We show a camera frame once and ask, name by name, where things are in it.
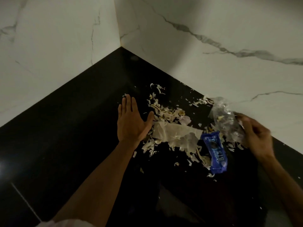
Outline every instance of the transparent plastic packaging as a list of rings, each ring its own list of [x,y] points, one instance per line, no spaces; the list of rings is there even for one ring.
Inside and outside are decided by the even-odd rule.
[[[209,117],[214,119],[215,126],[227,142],[243,143],[244,130],[236,119],[235,113],[229,108],[228,101],[223,97],[212,98],[214,105]]]

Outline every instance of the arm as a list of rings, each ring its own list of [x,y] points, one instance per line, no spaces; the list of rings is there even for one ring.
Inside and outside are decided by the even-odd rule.
[[[55,222],[80,219],[96,227],[106,225],[128,162],[150,130],[154,117],[150,112],[147,122],[143,122],[136,100],[129,95],[123,98],[118,113],[119,144],[59,210],[53,218]]]
[[[275,158],[270,130],[256,120],[238,114],[246,142],[276,187],[293,226],[303,226],[303,190]]]

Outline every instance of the crumpled plastic wrap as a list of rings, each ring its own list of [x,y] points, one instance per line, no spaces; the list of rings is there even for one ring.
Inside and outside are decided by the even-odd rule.
[[[244,130],[237,121],[228,101],[223,97],[212,98],[214,105],[209,117],[214,119],[216,128],[226,137],[227,142],[242,143]]]
[[[155,122],[152,137],[168,142],[171,147],[184,148],[188,157],[196,153],[197,143],[201,137],[202,130],[168,122]]]

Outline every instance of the black countertop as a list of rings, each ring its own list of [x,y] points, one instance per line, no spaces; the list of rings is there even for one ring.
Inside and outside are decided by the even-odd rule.
[[[165,87],[160,104],[179,105],[199,128],[211,107],[190,107],[198,92],[119,48],[0,128],[0,226],[50,220],[118,143],[117,107],[134,96],[146,119],[150,84]],[[274,139],[275,154],[302,186],[303,155]],[[125,172],[108,226],[290,226],[275,190],[248,150],[227,151],[228,171],[206,177],[184,152],[141,146]]]

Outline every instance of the person's left arm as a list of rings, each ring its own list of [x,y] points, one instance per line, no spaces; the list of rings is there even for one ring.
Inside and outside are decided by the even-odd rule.
[[[128,162],[152,127],[154,118],[150,112],[147,121],[143,122],[135,99],[129,95],[122,99],[118,113],[119,144],[59,210],[53,218],[55,222],[80,219],[96,227],[106,225]]]

